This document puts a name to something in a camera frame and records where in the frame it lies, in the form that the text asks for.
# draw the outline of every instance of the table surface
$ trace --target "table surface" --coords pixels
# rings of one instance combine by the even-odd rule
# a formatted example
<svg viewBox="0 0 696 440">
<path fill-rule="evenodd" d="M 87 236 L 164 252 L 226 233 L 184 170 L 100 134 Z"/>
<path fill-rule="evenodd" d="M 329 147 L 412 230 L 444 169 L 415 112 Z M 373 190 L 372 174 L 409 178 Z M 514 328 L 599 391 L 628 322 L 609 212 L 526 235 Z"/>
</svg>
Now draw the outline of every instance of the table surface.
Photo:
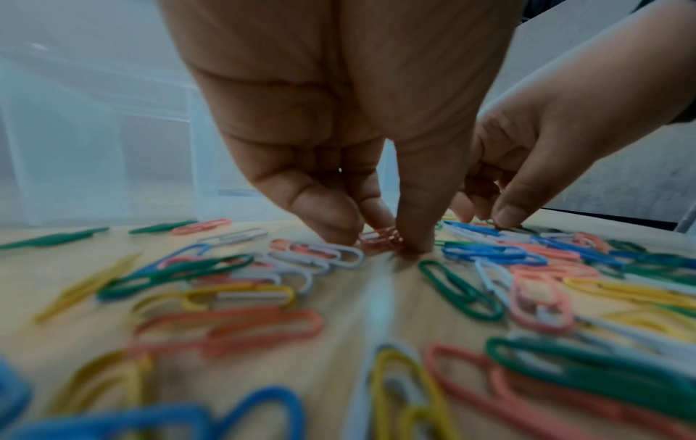
<svg viewBox="0 0 696 440">
<path fill-rule="evenodd" d="M 682 234 L 562 212 L 538 212 L 525 225 L 630 240 L 651 252 L 693 255 L 695 248 Z M 108 234 L 62 246 L 2 252 L 0 350 L 33 384 L 35 391 L 23 420 L 40 417 L 49 397 L 75 369 L 102 353 L 122 347 L 130 331 L 126 319 L 130 307 L 144 296 L 163 289 L 152 289 L 136 298 L 111 304 L 87 301 L 42 325 L 31 324 L 31 317 L 59 291 L 127 254 L 143 252 L 137 263 L 144 265 L 203 236 L 251 227 L 269 230 L 268 240 L 216 248 L 214 252 L 260 252 L 274 238 L 318 240 L 298 222 L 237 223 L 190 236 L 129 236 L 126 231 L 130 228 L 116 227 Z M 0 231 L 0 243 L 58 231 L 65 229 Z M 448 238 L 446 233 L 439 233 L 439 237 Z M 442 260 L 438 251 L 421 257 L 432 258 Z M 475 286 L 481 285 L 468 268 L 450 267 Z M 172 290 L 171 285 L 164 290 Z M 585 315 L 632 307 L 626 302 L 568 293 L 575 309 Z M 489 337 L 503 336 L 510 330 L 510 324 L 483 323 L 462 315 L 424 281 L 414 260 L 394 254 L 369 257 L 358 270 L 334 270 L 317 278 L 314 291 L 301 306 L 317 310 L 326 318 L 326 328 L 316 339 L 215 360 L 203 360 L 196 354 L 158 359 L 157 401 L 201 402 L 214 415 L 222 415 L 254 389 L 283 384 L 302 398 L 309 420 L 308 439 L 337 439 L 357 370 L 375 343 L 397 339 L 422 352 L 437 341 L 478 351 Z M 484 376 L 475 368 L 460 363 L 443 365 L 463 385 L 480 391 L 486 389 Z M 552 403 L 535 401 L 534 404 L 604 438 L 656 438 Z M 462 438 L 531 438 L 451 399 L 449 409 Z M 281 439 L 283 427 L 281 410 L 271 405 L 250 414 L 230 438 Z"/>
</svg>

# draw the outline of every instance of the fingernail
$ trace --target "fingernail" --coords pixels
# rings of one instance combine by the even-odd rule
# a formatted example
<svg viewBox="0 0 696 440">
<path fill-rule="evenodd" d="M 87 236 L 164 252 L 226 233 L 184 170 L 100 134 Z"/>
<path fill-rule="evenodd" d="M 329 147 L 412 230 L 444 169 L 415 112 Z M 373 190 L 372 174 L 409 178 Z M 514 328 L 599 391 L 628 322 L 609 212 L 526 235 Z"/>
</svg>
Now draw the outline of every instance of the fingernail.
<svg viewBox="0 0 696 440">
<path fill-rule="evenodd" d="M 526 217 L 527 214 L 522 209 L 508 205 L 495 213 L 493 221 L 501 228 L 517 228 Z"/>
</svg>

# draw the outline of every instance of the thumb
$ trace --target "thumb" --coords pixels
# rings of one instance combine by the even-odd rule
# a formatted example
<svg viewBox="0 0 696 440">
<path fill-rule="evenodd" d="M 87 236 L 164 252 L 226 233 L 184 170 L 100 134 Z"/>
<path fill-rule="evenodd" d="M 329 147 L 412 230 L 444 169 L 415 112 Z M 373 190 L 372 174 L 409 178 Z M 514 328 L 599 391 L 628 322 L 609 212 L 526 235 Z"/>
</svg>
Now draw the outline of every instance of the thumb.
<svg viewBox="0 0 696 440">
<path fill-rule="evenodd" d="M 542 133 L 517 175 L 493 206 L 500 228 L 516 228 L 566 189 L 595 162 L 591 149 Z"/>
</svg>

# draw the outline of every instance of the yellow paper clip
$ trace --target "yellow paper clip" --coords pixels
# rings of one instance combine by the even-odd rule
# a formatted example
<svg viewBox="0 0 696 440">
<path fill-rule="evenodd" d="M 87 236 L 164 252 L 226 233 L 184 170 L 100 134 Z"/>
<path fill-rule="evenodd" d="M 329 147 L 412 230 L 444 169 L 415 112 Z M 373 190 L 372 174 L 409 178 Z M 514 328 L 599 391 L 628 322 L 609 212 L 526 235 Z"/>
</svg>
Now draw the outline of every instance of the yellow paper clip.
<svg viewBox="0 0 696 440">
<path fill-rule="evenodd" d="M 655 331 L 680 341 L 696 342 L 696 320 L 670 310 L 646 307 L 609 313 L 602 319 Z"/>
<path fill-rule="evenodd" d="M 139 252 L 137 254 L 123 257 L 122 259 L 116 261 L 114 265 L 102 269 L 99 272 L 90 275 L 84 280 L 60 292 L 55 301 L 34 316 L 34 323 L 41 323 L 60 312 L 64 312 L 78 302 L 81 302 L 84 299 L 89 298 L 91 295 L 94 295 L 96 292 L 102 290 L 107 284 L 111 283 L 116 278 L 125 275 L 133 267 L 133 263 L 141 255 L 142 252 Z"/>
<path fill-rule="evenodd" d="M 643 304 L 664 304 L 696 310 L 696 298 L 658 287 L 616 283 L 593 278 L 564 278 L 565 285 L 586 294 Z"/>
<path fill-rule="evenodd" d="M 146 313 L 156 306 L 173 302 L 176 311 L 204 312 L 210 310 L 217 300 L 234 301 L 263 301 L 264 303 L 277 299 L 284 302 L 279 305 L 281 309 L 288 309 L 295 304 L 297 294 L 290 286 L 276 286 L 273 284 L 235 283 L 205 286 L 187 291 L 167 292 L 149 296 L 136 303 L 130 309 L 130 323 L 138 325 L 148 317 Z"/>
<path fill-rule="evenodd" d="M 125 387 L 121 404 L 124 408 L 150 404 L 152 367 L 149 357 L 131 359 L 123 350 L 103 354 L 73 373 L 53 396 L 44 414 L 58 417 L 85 412 L 117 386 Z"/>
<path fill-rule="evenodd" d="M 419 382 L 427 396 L 427 406 L 424 404 L 407 403 L 406 408 L 398 417 L 398 439 L 411 439 L 417 422 L 426 422 L 434 430 L 435 437 L 440 440 L 457 439 L 457 433 L 447 413 L 447 406 L 437 385 L 414 359 L 396 349 L 382 349 L 375 360 L 370 375 L 370 393 L 374 402 L 374 438 L 375 440 L 391 440 L 391 405 L 389 404 L 386 388 L 385 371 L 390 363 L 399 363 L 410 371 L 410 376 Z"/>
</svg>

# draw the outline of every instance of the clear plastic box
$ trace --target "clear plastic box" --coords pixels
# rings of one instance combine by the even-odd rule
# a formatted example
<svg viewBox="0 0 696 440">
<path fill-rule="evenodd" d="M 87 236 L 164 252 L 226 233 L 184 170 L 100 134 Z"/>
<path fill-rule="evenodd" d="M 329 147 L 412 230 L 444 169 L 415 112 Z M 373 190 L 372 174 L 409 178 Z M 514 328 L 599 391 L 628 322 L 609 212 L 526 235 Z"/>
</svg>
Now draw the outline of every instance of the clear plastic box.
<svg viewBox="0 0 696 440">
<path fill-rule="evenodd" d="M 0 28 L 0 226 L 291 217 L 235 166 L 152 1 L 9 0 Z M 378 172 L 396 207 L 391 142 Z"/>
</svg>

